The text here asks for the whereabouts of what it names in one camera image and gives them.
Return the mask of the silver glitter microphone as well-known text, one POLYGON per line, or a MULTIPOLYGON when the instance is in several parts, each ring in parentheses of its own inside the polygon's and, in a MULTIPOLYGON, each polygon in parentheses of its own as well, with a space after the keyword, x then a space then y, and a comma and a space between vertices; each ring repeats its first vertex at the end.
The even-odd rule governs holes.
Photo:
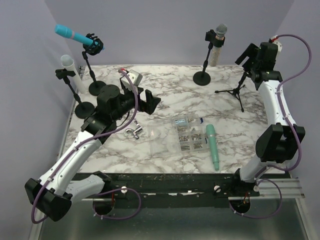
POLYGON ((210 66, 216 67, 218 65, 220 53, 222 46, 224 45, 225 41, 225 34, 227 33, 228 27, 221 23, 219 24, 214 33, 215 33, 215 40, 213 42, 213 47, 211 50, 211 60, 210 60, 210 66))

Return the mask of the black tripod shock mount stand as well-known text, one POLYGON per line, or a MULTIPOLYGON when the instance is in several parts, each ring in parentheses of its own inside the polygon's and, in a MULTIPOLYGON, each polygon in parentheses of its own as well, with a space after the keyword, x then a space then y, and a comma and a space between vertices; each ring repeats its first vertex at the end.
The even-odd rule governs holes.
POLYGON ((246 78, 248 76, 249 76, 249 74, 246 71, 244 71, 241 78, 240 78, 240 81, 238 82, 237 87, 235 87, 233 89, 216 90, 214 93, 215 94, 228 93, 228 94, 232 95, 234 98, 236 98, 239 101, 240 110, 243 113, 245 110, 243 108, 243 104, 242 104, 242 100, 241 100, 241 96, 240 96, 240 90, 245 87, 244 81, 246 80, 246 78))

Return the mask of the black round base stand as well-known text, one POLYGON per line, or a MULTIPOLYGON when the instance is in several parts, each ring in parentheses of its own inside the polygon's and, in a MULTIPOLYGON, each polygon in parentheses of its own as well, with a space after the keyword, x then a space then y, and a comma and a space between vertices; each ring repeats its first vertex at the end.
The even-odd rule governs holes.
POLYGON ((212 53, 213 43, 215 41, 215 30, 211 29, 205 34, 205 41, 209 42, 206 58, 203 62, 202 70, 193 75, 193 82, 199 86, 206 86, 211 82, 211 76, 206 72, 209 65, 210 54, 212 53))

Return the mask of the mint green microphone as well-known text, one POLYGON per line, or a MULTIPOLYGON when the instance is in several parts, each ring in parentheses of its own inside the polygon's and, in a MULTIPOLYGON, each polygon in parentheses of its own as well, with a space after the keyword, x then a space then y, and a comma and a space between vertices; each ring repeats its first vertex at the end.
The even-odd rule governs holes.
POLYGON ((211 159, 216 171, 220 170, 220 160, 218 154, 217 140, 216 140, 216 130, 212 124, 206 125, 206 136, 210 148, 211 159))

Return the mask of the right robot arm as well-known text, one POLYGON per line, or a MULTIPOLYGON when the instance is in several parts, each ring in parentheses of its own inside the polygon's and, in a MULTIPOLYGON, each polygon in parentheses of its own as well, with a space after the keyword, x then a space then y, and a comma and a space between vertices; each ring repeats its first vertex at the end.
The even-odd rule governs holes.
POLYGON ((291 160, 306 134, 287 106, 282 75, 274 70, 277 54, 277 44, 262 42, 256 46, 251 43, 235 62, 242 65, 262 97, 268 123, 255 143, 254 157, 237 171, 239 178, 230 183, 230 191, 236 196, 247 192, 247 183, 253 183, 268 168, 279 169, 281 164, 291 160))

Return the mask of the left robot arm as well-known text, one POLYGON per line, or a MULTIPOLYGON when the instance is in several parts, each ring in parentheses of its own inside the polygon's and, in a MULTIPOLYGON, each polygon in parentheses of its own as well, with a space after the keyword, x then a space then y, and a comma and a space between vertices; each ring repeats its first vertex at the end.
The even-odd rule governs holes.
POLYGON ((161 98, 153 96, 148 89, 108 84, 100 90, 96 101, 93 113, 85 119, 74 142, 61 158, 39 179, 30 178, 26 182, 24 188, 33 214, 39 210, 57 222, 72 204, 93 195, 107 197, 111 185, 103 173, 92 173, 79 181, 73 181, 74 176, 109 136, 118 132, 118 120, 130 110, 135 114, 144 112, 151 115, 161 98))

